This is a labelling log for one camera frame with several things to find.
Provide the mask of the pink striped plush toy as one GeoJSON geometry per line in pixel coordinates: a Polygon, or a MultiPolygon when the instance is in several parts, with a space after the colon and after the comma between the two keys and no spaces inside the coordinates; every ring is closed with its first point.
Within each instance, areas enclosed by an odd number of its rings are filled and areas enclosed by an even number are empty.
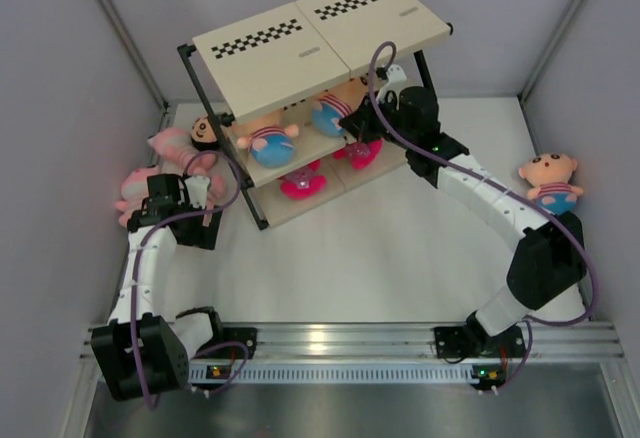
{"type": "Polygon", "coordinates": [[[170,127],[148,138],[147,143],[159,157],[179,165],[188,175],[204,175],[217,161],[215,154],[198,156],[202,151],[219,148],[212,134],[204,139],[193,138],[187,130],[170,127]]]}
{"type": "Polygon", "coordinates": [[[121,198],[115,203],[115,208],[121,213],[118,222],[122,227],[127,226],[133,212],[140,210],[143,200],[149,196],[147,179],[160,172],[158,165],[135,169],[121,184],[121,198]]]}
{"type": "Polygon", "coordinates": [[[220,174],[209,175],[209,180],[210,184],[207,193],[206,208],[212,209],[226,196],[227,186],[225,179],[220,174]]]}

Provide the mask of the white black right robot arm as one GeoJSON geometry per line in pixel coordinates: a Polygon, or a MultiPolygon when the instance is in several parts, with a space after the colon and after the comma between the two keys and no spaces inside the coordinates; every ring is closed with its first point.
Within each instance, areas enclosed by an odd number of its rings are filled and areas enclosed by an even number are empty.
{"type": "Polygon", "coordinates": [[[339,124],[360,146],[386,140],[403,148],[418,177],[482,219],[513,254],[506,283],[493,298],[463,325],[435,328],[439,358],[522,356],[521,320],[569,326],[586,319],[578,284],[590,272],[582,223],[572,211],[579,192],[570,184],[570,158],[551,154],[526,163],[532,189],[522,197],[442,131],[434,93],[419,86],[375,93],[339,124]]]}

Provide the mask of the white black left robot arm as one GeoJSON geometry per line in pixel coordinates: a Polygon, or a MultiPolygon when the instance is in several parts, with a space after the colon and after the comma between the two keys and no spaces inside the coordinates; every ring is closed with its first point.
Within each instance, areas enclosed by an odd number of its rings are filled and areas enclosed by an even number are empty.
{"type": "Polygon", "coordinates": [[[128,236],[124,278],[90,345],[111,396],[127,401],[183,387],[195,351],[219,355],[226,334],[207,311],[189,311],[176,326],[163,316],[176,249],[215,246],[220,219],[212,212],[210,177],[142,168],[123,182],[121,196],[116,208],[128,236]]]}

